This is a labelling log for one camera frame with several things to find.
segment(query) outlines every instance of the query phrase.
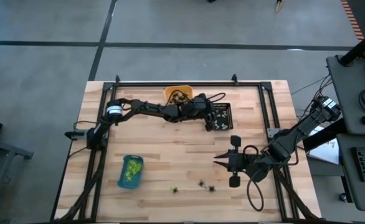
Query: table leg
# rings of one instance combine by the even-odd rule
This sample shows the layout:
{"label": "table leg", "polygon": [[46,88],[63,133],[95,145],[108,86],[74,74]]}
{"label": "table leg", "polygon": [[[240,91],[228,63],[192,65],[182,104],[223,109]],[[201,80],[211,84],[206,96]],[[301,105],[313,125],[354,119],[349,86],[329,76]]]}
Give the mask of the table leg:
{"label": "table leg", "polygon": [[344,123],[343,118],[324,128],[322,131],[304,139],[303,143],[306,152],[336,138],[336,135],[340,133],[347,133],[346,124]]}

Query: black metal frame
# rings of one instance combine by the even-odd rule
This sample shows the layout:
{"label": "black metal frame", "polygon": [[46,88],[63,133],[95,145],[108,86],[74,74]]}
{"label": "black metal frame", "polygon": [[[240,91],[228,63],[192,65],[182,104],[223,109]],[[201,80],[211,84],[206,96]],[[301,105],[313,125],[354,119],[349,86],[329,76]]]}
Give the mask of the black metal frame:
{"label": "black metal frame", "polygon": [[[232,77],[232,81],[227,81],[227,82],[206,82],[206,81],[198,81],[198,82],[120,82],[120,79],[118,77],[116,77],[116,82],[105,82],[103,84],[97,120],[100,119],[100,116],[104,112],[104,108],[105,108],[105,104],[106,104],[105,100],[108,96],[109,91],[111,91],[111,99],[114,99],[116,97],[116,90],[118,87],[146,87],[146,86],[148,86],[148,87],[154,87],[154,86],[155,87],[167,87],[167,86],[173,86],[173,85],[214,86],[214,87],[217,87],[217,86],[257,87],[259,97],[260,97],[260,105],[262,108],[262,114],[263,114],[266,134],[267,134],[267,129],[271,128],[270,120],[268,118],[268,113],[267,113],[267,106],[265,103],[265,95],[264,95],[264,91],[267,91],[268,97],[270,100],[270,106],[271,106],[274,125],[276,128],[280,128],[280,123],[279,123],[278,114],[277,114],[277,107],[275,104],[275,99],[274,99],[274,95],[273,95],[271,82],[238,82],[236,75],[234,75]],[[96,172],[98,170],[100,171],[100,176],[99,176],[98,180],[96,181],[90,218],[85,217],[85,211],[87,208],[87,199],[85,199],[83,201],[83,204],[80,207],[80,213],[78,215],[78,220],[67,220],[66,222],[63,222],[63,223],[78,223],[78,222],[95,223],[96,222],[98,204],[99,204],[99,198],[100,198],[100,191],[101,191],[101,184],[102,184],[102,175],[103,175],[103,169],[104,169],[106,153],[107,153],[108,134],[109,134],[109,132],[104,136],[104,145],[103,145],[104,148],[101,149],[100,162],[98,163],[98,167],[96,170]],[[90,183],[90,181],[93,179],[93,171],[94,171],[94,163],[95,163],[96,154],[97,154],[97,150],[92,150],[90,153],[90,158],[89,158],[88,167],[87,167],[87,175],[86,175],[86,179],[85,179],[85,188],[86,188],[86,186],[88,186],[88,183]],[[62,174],[62,180],[59,185],[58,194],[57,194],[57,198],[55,199],[50,221],[54,221],[55,212],[56,212],[59,197],[60,197],[60,191],[62,188],[67,163],[68,163],[68,161],[66,161],[66,163],[65,163],[64,172]],[[290,176],[289,168],[284,167],[283,173],[284,173],[285,177],[287,178],[288,182],[290,184],[292,184],[292,178]],[[278,179],[276,177],[274,177],[274,181],[275,181],[275,188],[277,191],[277,199],[278,199],[278,205],[279,205],[279,209],[280,209],[280,215],[281,215],[281,219],[283,220],[284,218],[287,218],[287,211],[286,211],[286,207],[285,207],[285,201],[283,199],[282,187],[281,187],[281,183],[278,181]],[[299,218],[296,204],[294,203],[293,199],[290,196],[289,196],[289,199],[290,199],[290,205],[292,208],[293,218]]]}

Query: butcher block tabletop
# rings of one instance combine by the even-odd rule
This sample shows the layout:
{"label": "butcher block tabletop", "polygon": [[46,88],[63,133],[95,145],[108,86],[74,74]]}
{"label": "butcher block tabletop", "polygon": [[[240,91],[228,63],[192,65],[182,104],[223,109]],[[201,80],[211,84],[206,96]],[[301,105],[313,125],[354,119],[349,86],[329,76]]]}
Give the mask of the butcher block tabletop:
{"label": "butcher block tabletop", "polygon": [[[285,80],[270,82],[281,127],[290,128],[296,124],[296,115],[288,83]],[[87,83],[79,121],[97,120],[102,87],[103,82]],[[258,183],[265,205],[262,212],[256,212],[250,206],[246,196],[249,178],[241,173],[240,187],[230,188],[231,173],[213,163],[214,156],[232,149],[231,135],[242,138],[242,149],[248,144],[253,144],[259,149],[267,145],[258,88],[195,86],[193,90],[194,95],[205,93],[208,97],[220,92],[226,93],[226,97],[218,103],[231,104],[234,128],[229,131],[206,132],[203,120],[173,124],[161,118],[142,114],[118,126],[112,126],[98,205],[98,222],[276,222],[281,220],[272,172]],[[139,99],[164,105],[166,102],[163,91],[164,87],[118,87],[116,98]],[[273,124],[268,93],[266,91],[264,93],[268,117]],[[88,129],[93,126],[94,124],[78,123],[77,128]],[[74,141],[70,153],[84,146],[84,140]],[[123,166],[123,157],[128,154],[141,156],[144,159],[141,183],[135,190],[122,189],[117,185]],[[81,194],[89,157],[90,150],[85,149],[68,160],[55,218],[66,214]],[[290,167],[293,186],[309,209],[320,216],[313,181],[303,150],[299,150],[299,159],[300,163],[297,166]],[[209,192],[199,186],[200,180],[203,180],[206,185],[213,185],[216,191]],[[171,186],[174,185],[178,188],[177,193],[171,190]],[[92,195],[88,199],[87,217],[91,212]],[[250,196],[254,204],[260,206],[260,196],[253,184],[250,186]],[[291,217],[286,191],[283,196],[288,216]]]}

